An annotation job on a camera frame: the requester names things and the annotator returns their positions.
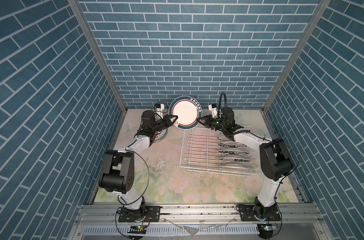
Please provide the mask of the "dark green rim plate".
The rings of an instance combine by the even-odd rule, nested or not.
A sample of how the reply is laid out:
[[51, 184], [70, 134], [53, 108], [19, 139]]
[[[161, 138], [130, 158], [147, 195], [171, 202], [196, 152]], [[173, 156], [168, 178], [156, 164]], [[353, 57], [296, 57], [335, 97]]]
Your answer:
[[198, 100], [190, 96], [180, 96], [169, 106], [169, 115], [178, 116], [174, 125], [182, 130], [189, 130], [198, 125], [198, 118], [203, 116], [203, 109]]

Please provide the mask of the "white wire dish rack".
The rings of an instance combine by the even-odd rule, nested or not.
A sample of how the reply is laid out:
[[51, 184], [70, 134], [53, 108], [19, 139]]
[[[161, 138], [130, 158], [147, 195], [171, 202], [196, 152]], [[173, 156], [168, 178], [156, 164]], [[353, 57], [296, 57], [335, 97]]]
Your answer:
[[[179, 166], [189, 171], [208, 172], [225, 175], [235, 176], [251, 176], [261, 175], [262, 170], [260, 167], [260, 155], [250, 147], [242, 149], [237, 148], [221, 148], [218, 143], [217, 137], [222, 135], [219, 131], [215, 132], [206, 128], [193, 128], [185, 130], [183, 145], [181, 149], [180, 164]], [[220, 150], [242, 150], [249, 152], [246, 156], [237, 155], [221, 155]], [[223, 163], [220, 158], [234, 156], [247, 158], [250, 162], [247, 163]], [[220, 166], [224, 164], [244, 165], [251, 168], [249, 171], [242, 170], [221, 170]]]

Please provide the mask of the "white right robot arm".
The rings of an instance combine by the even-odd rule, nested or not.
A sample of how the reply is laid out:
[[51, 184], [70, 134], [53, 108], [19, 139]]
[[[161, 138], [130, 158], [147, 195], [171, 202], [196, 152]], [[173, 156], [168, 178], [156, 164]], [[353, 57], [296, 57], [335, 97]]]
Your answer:
[[228, 139], [244, 144], [260, 155], [260, 167], [264, 174], [260, 193], [255, 199], [254, 214], [260, 221], [277, 211], [276, 195], [283, 179], [295, 168], [288, 146], [281, 138], [267, 139], [245, 130], [235, 121], [225, 117], [207, 115], [197, 121], [208, 129], [221, 131]]

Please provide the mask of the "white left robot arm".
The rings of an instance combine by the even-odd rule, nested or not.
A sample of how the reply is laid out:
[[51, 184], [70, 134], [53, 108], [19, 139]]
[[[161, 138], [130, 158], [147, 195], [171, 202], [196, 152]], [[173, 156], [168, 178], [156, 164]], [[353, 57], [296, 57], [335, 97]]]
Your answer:
[[157, 120], [156, 115], [154, 111], [144, 111], [133, 140], [117, 150], [108, 150], [104, 154], [98, 186], [117, 195], [118, 201], [123, 205], [118, 212], [124, 221], [142, 222], [148, 217], [145, 199], [133, 187], [135, 157], [140, 157], [139, 154], [154, 143], [158, 132], [173, 126], [178, 119], [175, 115], [165, 115]]

